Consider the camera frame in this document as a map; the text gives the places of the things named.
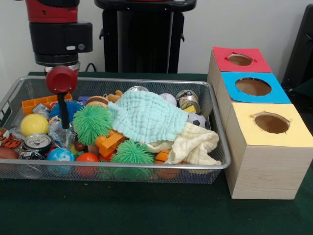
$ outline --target light blue cloth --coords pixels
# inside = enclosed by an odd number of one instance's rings
[[[174,141],[184,131],[188,113],[152,92],[127,91],[109,102],[113,130],[134,141]]]

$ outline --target shape sorter box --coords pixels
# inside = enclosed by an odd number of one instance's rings
[[[233,103],[226,136],[232,198],[295,198],[313,158],[313,137],[292,104]]]
[[[272,73],[269,65],[257,48],[213,47],[207,82],[217,92],[221,72],[262,72]]]
[[[222,72],[216,99],[224,131],[227,128],[229,111],[233,102],[290,103],[272,73]]]

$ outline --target wire basket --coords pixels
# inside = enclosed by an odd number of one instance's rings
[[[205,82],[159,81],[135,79],[79,78],[73,99],[125,92],[133,86],[144,86],[149,91],[176,95],[181,90],[193,90],[199,97],[202,115],[220,141],[210,156],[222,165],[170,165],[170,164],[117,164],[37,160],[0,159],[0,177],[7,179],[76,180],[76,181],[122,181],[211,184],[222,169],[230,165],[230,153],[223,132],[217,102],[212,87]],[[23,77],[11,87],[0,103],[0,126],[11,129],[20,125],[25,114],[22,101],[49,96],[44,77]],[[141,177],[140,172],[148,172]]]

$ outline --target white wall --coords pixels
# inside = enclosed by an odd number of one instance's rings
[[[185,43],[179,72],[207,73],[212,46],[259,47],[282,79],[306,5],[311,0],[198,0],[185,13]],[[94,62],[104,70],[102,10],[81,0],[79,19],[93,23],[94,51],[81,54],[82,69]],[[18,77],[42,71],[34,63],[25,2],[0,1],[0,97]]]

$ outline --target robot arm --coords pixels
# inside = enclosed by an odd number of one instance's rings
[[[79,0],[25,0],[35,61],[45,66],[46,84],[58,95],[64,129],[64,96],[77,86],[78,53],[92,51],[92,24],[77,22]]]

